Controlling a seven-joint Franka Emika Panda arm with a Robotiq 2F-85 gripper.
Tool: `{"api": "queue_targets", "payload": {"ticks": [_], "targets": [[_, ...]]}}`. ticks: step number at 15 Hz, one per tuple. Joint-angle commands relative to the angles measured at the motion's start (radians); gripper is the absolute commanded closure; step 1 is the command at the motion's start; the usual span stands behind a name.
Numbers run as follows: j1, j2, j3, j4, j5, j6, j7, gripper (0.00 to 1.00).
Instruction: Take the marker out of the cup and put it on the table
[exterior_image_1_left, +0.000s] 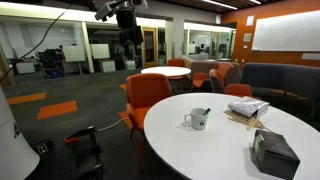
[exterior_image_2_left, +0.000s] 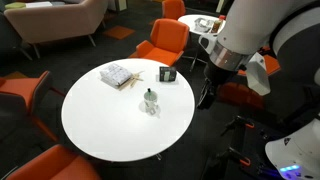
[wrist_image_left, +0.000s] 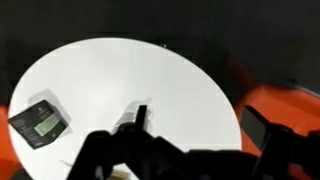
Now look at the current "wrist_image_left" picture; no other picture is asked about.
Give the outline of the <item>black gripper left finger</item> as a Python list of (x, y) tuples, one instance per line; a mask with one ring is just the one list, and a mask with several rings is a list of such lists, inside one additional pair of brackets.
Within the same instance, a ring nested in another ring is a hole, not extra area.
[(133, 122), (120, 125), (115, 134), (90, 133), (67, 180), (108, 180), (116, 165), (125, 164), (140, 180), (186, 180), (184, 153), (145, 129), (147, 106), (138, 108)]

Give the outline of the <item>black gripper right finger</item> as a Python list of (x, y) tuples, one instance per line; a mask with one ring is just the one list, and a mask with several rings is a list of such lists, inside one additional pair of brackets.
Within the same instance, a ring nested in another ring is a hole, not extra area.
[(320, 179), (318, 131), (301, 135), (288, 126), (270, 122), (252, 106), (244, 107), (240, 127), (261, 152), (253, 170), (256, 177), (292, 180), (297, 166), (303, 176)]

